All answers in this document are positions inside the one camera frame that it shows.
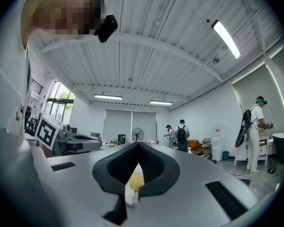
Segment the metal shelf cart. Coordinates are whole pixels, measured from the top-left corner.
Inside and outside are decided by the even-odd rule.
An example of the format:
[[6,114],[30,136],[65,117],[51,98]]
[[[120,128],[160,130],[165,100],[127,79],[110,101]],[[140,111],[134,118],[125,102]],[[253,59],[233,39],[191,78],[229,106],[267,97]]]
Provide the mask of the metal shelf cart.
[[211,138],[205,138],[201,143],[201,152],[204,153],[204,158],[210,159],[212,156]]

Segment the person's white shirt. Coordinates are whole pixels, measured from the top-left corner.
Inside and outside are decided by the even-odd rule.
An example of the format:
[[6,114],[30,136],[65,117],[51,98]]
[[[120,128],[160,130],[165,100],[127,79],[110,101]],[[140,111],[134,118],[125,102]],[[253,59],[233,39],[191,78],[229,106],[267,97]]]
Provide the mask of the person's white shirt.
[[15,0],[0,20],[0,129],[20,136],[32,83],[28,48],[20,31],[25,2]]

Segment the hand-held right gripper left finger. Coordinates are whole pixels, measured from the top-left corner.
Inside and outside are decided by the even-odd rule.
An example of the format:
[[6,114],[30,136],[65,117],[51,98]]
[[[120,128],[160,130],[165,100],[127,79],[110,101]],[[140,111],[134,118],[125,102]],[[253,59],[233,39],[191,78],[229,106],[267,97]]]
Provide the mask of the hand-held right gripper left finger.
[[122,224],[127,218],[125,186],[138,164],[138,149],[138,143],[132,143],[99,160],[92,170],[102,190],[118,196],[112,211],[103,215],[104,219],[114,224]]

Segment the dark chair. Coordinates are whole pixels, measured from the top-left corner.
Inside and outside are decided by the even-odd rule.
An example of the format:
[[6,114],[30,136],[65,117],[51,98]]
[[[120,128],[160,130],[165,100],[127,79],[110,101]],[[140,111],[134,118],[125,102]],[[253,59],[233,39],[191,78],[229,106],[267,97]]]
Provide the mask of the dark chair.
[[29,134],[30,136],[34,137],[35,132],[38,126],[39,120],[35,118],[31,118],[26,123],[25,133]]

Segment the orange sofa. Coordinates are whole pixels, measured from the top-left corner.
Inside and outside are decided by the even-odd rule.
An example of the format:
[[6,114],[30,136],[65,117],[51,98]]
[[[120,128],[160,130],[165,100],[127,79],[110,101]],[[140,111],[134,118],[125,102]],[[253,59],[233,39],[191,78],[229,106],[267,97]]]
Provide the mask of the orange sofa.
[[188,148],[190,148],[190,151],[192,154],[195,155],[203,155],[202,152],[202,145],[198,142],[198,140],[189,140],[188,141]]

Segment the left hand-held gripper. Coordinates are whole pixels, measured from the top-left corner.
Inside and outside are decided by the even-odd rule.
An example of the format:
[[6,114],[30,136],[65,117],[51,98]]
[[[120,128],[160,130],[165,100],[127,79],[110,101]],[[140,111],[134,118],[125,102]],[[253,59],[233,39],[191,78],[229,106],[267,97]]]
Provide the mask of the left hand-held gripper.
[[98,138],[73,133],[68,124],[50,114],[43,114],[38,123],[35,138],[54,156],[84,154],[99,150],[102,141]]

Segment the glass door window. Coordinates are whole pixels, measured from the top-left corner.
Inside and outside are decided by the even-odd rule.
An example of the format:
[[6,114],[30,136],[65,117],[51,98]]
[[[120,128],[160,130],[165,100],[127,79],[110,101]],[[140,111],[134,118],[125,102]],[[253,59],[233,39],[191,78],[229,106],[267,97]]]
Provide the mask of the glass door window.
[[61,82],[54,81],[47,97],[44,112],[54,118],[69,124],[76,96]]

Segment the white and yellow bag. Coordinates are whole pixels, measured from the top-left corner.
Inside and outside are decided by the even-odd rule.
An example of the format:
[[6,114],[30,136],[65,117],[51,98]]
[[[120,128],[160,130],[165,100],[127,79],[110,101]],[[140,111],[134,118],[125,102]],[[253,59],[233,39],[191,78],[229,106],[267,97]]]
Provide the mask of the white and yellow bag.
[[137,164],[133,174],[125,185],[125,202],[127,206],[135,207],[139,202],[139,191],[145,185],[143,170]]

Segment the black standing fan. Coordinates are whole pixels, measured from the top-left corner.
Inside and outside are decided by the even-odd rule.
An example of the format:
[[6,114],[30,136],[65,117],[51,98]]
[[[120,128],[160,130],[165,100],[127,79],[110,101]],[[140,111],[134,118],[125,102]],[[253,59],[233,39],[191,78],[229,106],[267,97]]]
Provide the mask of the black standing fan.
[[144,131],[141,128],[134,128],[131,133],[134,142],[140,142],[144,139]]

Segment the white water dispenser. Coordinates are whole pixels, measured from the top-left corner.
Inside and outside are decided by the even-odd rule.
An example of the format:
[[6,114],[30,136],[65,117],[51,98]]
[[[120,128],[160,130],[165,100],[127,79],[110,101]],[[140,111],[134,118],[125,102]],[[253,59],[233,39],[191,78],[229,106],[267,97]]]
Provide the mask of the white water dispenser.
[[222,160],[222,138],[220,125],[215,125],[215,134],[212,138],[212,160],[219,162]]

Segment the dark container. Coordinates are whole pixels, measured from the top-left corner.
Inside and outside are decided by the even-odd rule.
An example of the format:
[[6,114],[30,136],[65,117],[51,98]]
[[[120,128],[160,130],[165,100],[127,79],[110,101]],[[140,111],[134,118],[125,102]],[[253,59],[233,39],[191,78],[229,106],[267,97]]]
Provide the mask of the dark container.
[[269,160],[267,172],[269,174],[274,174],[276,171],[277,162],[274,160]]

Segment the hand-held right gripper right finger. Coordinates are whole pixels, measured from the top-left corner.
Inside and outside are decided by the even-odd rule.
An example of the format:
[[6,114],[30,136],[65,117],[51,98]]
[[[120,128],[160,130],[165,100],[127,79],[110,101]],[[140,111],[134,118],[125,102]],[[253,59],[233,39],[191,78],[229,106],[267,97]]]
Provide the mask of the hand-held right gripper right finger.
[[138,144],[138,155],[145,184],[139,190],[141,197],[163,194],[176,183],[180,167],[171,156],[145,143]]

